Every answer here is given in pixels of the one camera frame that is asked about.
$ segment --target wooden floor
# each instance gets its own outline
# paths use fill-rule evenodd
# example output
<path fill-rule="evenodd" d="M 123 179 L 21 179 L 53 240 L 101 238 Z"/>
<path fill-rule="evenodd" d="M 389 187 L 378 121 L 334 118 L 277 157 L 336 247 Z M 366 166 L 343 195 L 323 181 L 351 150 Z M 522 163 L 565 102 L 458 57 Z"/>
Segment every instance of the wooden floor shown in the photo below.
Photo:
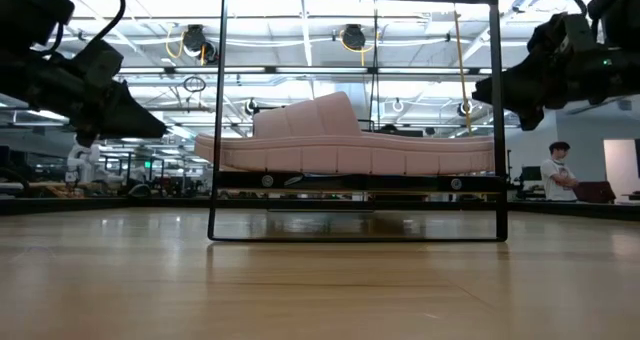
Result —
<path fill-rule="evenodd" d="M 0 339 L 640 339 L 636 223 L 515 213 L 505 244 L 211 245 L 207 216 L 1 217 Z M 219 231 L 363 229 L 271 216 L 227 211 Z M 368 231 L 493 231 L 478 214 L 374 217 L 399 224 Z"/>

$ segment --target black frame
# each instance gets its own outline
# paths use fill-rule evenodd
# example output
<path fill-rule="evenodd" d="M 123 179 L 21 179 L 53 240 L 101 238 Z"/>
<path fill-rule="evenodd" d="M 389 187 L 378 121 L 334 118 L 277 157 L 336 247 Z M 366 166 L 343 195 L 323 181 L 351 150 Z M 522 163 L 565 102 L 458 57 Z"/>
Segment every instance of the black frame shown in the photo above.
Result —
<path fill-rule="evenodd" d="M 464 4 L 487 4 L 489 5 L 489 35 L 491 36 L 491 76 L 492 76 L 492 105 L 493 105 L 493 130 L 494 130 L 494 151 L 495 151 L 495 176 L 487 177 L 400 177 L 400 176 L 377 176 L 377 175 L 344 175 L 344 176 L 317 176 L 309 174 L 295 173 L 242 173 L 242 172 L 221 172 L 220 171 L 220 150 L 222 138 L 222 112 L 223 102 L 216 101 L 216 119 L 214 136 L 214 156 L 213 156 L 213 180 L 211 191 L 211 207 L 209 213 L 209 223 L 207 236 L 210 240 L 216 241 L 244 241 L 244 242 L 390 242 L 390 241 L 505 241 L 508 237 L 508 214 L 507 214 L 507 192 L 506 192 L 506 159 L 505 159 L 505 135 L 504 135 L 504 114 L 502 105 L 502 56 L 500 47 L 500 10 L 498 0 L 397 0 L 397 1 L 430 1 L 448 2 Z M 223 48 L 227 39 L 227 15 L 228 0 L 222 0 L 220 16 L 220 55 L 218 62 L 217 99 L 222 99 L 224 94 L 224 70 L 226 51 Z M 377 66 L 369 68 L 369 73 L 379 74 Z M 496 214 L 496 236 L 491 238 L 471 238 L 471 239 L 432 239 L 432 238 L 220 238 L 215 235 L 216 208 L 218 203 L 218 189 L 262 189 L 262 191 L 273 190 L 295 190 L 300 192 L 309 190 L 309 187 L 324 187 L 323 190 L 359 190 L 359 191 L 379 191 L 379 192 L 402 192 L 406 189 L 407 183 L 411 184 L 409 192 L 449 192 L 464 193 L 474 191 L 475 193 L 494 193 L 495 201 L 489 203 L 494 208 Z M 353 210 L 365 210 L 362 203 L 354 202 Z"/>

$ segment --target wall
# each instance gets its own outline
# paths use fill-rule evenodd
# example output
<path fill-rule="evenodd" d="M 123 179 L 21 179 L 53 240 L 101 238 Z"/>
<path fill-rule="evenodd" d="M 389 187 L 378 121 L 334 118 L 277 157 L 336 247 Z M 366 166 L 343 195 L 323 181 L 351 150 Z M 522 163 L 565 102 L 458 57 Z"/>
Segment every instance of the wall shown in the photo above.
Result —
<path fill-rule="evenodd" d="M 628 200 L 622 194 L 640 190 L 638 159 L 634 140 L 604 140 L 607 180 L 618 201 Z"/>
<path fill-rule="evenodd" d="M 549 158 L 549 145 L 558 141 L 556 113 L 545 113 L 534 131 L 506 129 L 507 149 L 511 150 L 511 179 L 520 176 L 523 166 L 540 166 Z"/>
<path fill-rule="evenodd" d="M 567 164 L 580 181 L 607 179 L 605 139 L 640 138 L 640 118 L 618 110 L 614 104 L 579 115 L 559 111 L 557 124 L 558 139 L 571 145 Z"/>

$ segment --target yellow cable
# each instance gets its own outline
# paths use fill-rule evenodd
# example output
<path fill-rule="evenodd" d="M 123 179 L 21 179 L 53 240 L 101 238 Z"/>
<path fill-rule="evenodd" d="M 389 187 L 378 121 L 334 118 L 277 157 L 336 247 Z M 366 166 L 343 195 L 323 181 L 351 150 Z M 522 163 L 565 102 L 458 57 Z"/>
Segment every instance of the yellow cable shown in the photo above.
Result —
<path fill-rule="evenodd" d="M 460 24 L 458 23 L 458 10 L 456 10 L 456 3 L 453 3 L 453 17 L 456 23 L 456 44 L 458 45 L 458 66 L 460 68 L 460 79 L 462 81 L 462 99 L 464 101 L 463 109 L 465 118 L 467 121 L 467 131 L 469 132 L 469 136 L 472 136 L 471 133 L 471 115 L 470 115 L 470 106 L 469 99 L 467 99 L 467 90 L 465 89 L 465 81 L 464 81 L 464 66 L 462 65 L 462 45 L 460 44 Z"/>
<path fill-rule="evenodd" d="M 169 32 L 167 32 L 167 41 L 164 42 L 164 46 L 167 49 L 167 54 L 169 54 L 169 56 L 171 56 L 172 58 L 177 59 L 182 55 L 182 46 L 184 45 L 185 32 L 183 31 L 182 35 L 180 35 L 180 51 L 178 52 L 178 55 L 175 55 L 171 52 L 171 49 L 169 49 L 169 38 L 171 37 L 171 30 L 173 30 L 173 25 L 171 25 L 171 27 L 169 28 Z"/>

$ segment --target fluorescent light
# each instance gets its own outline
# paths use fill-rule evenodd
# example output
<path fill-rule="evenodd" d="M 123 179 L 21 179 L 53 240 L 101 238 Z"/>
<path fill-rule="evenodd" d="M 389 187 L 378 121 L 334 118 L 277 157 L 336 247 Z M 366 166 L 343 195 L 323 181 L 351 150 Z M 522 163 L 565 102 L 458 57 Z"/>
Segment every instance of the fluorescent light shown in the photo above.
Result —
<path fill-rule="evenodd" d="M 480 69 L 479 73 L 481 75 L 491 75 L 493 71 L 491 69 Z"/>
<path fill-rule="evenodd" d="M 462 127 L 462 125 L 455 125 L 455 124 L 433 124 L 433 123 L 428 123 L 428 122 L 419 122 L 419 121 L 400 121 L 397 123 L 398 125 L 422 125 L 422 126 L 428 126 L 428 127 L 433 127 L 433 128 L 451 128 L 451 129 L 457 129 L 459 127 Z"/>
<path fill-rule="evenodd" d="M 452 75 L 460 74 L 460 69 L 454 68 L 380 68 L 378 69 L 380 74 L 442 74 Z M 469 69 L 463 69 L 464 74 L 469 73 Z"/>
<path fill-rule="evenodd" d="M 164 68 L 157 67 L 131 67 L 122 68 L 118 74 L 164 74 Z"/>
<path fill-rule="evenodd" d="M 31 115 L 36 115 L 36 116 L 42 116 L 42 117 L 46 117 L 47 119 L 53 119 L 53 120 L 67 120 L 66 117 L 62 116 L 62 115 L 58 115 L 54 112 L 48 111 L 48 110 L 40 110 L 40 111 L 33 111 L 33 110 L 29 110 L 27 111 L 29 114 Z"/>
<path fill-rule="evenodd" d="M 217 74 L 217 67 L 209 66 L 185 66 L 176 67 L 173 69 L 178 74 Z M 224 68 L 225 74 L 240 74 L 240 73 L 264 73 L 266 70 L 263 67 L 226 67 Z"/>
<path fill-rule="evenodd" d="M 173 101 L 163 101 L 161 103 L 156 103 L 156 105 L 177 105 L 177 104 L 180 104 L 180 101 L 173 100 Z"/>
<path fill-rule="evenodd" d="M 367 68 L 330 68 L 330 67 L 277 67 L 280 74 L 366 74 Z"/>
<path fill-rule="evenodd" d="M 493 125 L 474 125 L 474 127 L 477 127 L 479 129 L 493 129 Z M 505 125 L 505 128 L 519 128 L 518 125 Z"/>
<path fill-rule="evenodd" d="M 109 153 L 121 153 L 124 156 L 126 156 L 126 154 L 130 153 L 133 151 L 133 147 L 129 147 L 129 148 L 117 148 L 117 149 L 113 149 L 113 148 L 107 148 L 105 150 L 102 150 L 103 147 L 101 147 L 100 151 L 105 151 L 105 152 L 109 152 Z"/>
<path fill-rule="evenodd" d="M 195 134 L 192 133 L 191 131 L 181 127 L 181 126 L 172 126 L 169 128 L 169 132 L 174 134 L 174 135 L 178 135 L 180 137 L 183 137 L 185 139 L 191 139 L 192 137 L 195 137 Z"/>
<path fill-rule="evenodd" d="M 31 127 L 58 127 L 65 126 L 67 124 L 63 123 L 54 123 L 54 122 L 19 122 L 19 123 L 11 123 L 13 126 L 31 126 Z"/>
<path fill-rule="evenodd" d="M 112 152 L 112 151 L 107 151 L 104 153 L 101 153 L 101 156 L 108 156 L 108 157 L 127 157 L 129 156 L 130 152 Z"/>

